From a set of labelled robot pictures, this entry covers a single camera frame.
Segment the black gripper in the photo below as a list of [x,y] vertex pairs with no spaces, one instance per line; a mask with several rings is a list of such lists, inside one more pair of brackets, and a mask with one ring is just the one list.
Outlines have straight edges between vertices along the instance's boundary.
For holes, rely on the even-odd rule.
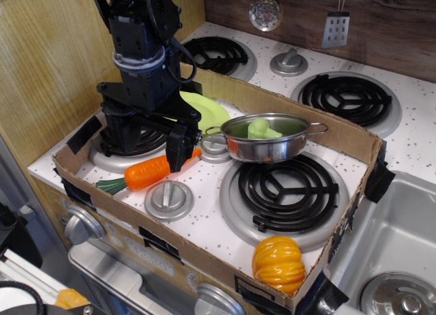
[[141,139],[140,123],[164,133],[171,173],[181,171],[201,139],[201,114],[180,95],[181,85],[163,70],[152,74],[121,74],[121,82],[101,82],[106,129],[103,150],[130,156]]

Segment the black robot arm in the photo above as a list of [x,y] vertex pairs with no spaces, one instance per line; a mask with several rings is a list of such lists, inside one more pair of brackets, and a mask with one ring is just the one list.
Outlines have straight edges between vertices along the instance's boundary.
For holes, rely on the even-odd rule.
[[183,100],[182,85],[196,76],[181,76],[175,38],[182,27],[181,9],[172,0],[93,0],[114,44],[112,59],[120,82],[101,82],[102,111],[110,145],[127,155],[141,140],[141,130],[166,137],[166,157],[176,173],[200,140],[201,114]]

